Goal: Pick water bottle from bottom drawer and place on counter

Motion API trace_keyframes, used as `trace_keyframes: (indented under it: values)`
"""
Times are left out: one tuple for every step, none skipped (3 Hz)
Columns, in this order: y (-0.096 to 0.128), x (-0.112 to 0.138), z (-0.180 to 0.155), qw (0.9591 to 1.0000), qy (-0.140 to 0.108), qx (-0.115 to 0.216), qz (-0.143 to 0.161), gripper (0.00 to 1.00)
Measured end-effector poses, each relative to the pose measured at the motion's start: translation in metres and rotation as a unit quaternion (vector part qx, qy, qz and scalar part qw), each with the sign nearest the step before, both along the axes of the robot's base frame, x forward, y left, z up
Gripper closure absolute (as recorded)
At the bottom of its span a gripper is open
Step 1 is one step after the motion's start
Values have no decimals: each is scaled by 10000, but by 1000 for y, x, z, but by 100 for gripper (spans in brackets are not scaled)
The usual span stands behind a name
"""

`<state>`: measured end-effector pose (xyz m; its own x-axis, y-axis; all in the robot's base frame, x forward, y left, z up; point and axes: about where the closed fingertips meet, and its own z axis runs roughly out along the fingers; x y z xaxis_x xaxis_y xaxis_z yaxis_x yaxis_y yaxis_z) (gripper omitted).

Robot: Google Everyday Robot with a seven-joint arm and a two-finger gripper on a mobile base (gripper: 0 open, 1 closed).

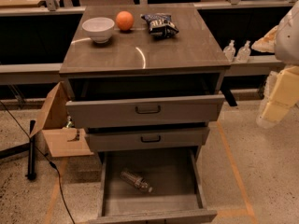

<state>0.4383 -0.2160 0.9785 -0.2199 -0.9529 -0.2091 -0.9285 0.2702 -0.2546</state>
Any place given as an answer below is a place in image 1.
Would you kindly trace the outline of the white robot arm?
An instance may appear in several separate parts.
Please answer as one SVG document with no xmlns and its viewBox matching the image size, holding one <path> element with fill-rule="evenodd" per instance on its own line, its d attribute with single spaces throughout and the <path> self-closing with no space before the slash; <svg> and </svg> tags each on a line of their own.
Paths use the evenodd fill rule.
<svg viewBox="0 0 299 224">
<path fill-rule="evenodd" d="M 272 52 L 277 60 L 286 64 L 266 81 L 257 123 L 270 128 L 281 122 L 299 101 L 299 1 L 277 26 L 251 47 L 260 52 Z"/>
</svg>

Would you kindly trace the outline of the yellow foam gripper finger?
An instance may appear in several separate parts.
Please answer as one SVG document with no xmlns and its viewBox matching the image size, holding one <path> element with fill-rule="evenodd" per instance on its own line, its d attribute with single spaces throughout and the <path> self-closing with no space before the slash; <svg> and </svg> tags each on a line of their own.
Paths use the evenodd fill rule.
<svg viewBox="0 0 299 224">
<path fill-rule="evenodd" d="M 264 88 L 260 106 L 261 124 L 278 124 L 299 101 L 299 67 L 287 66 L 271 72 Z"/>
<path fill-rule="evenodd" d="M 266 35 L 255 41 L 251 48 L 259 52 L 275 52 L 275 42 L 278 26 L 273 27 Z"/>
</svg>

